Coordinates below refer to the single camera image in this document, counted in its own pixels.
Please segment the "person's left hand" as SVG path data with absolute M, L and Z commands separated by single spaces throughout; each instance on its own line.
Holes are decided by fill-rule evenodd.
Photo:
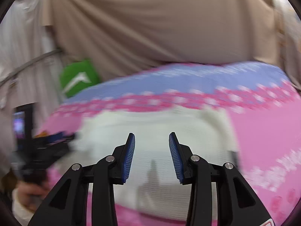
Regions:
M 48 181 L 43 181 L 41 185 L 19 181 L 16 188 L 20 204 L 33 213 L 50 192 Z

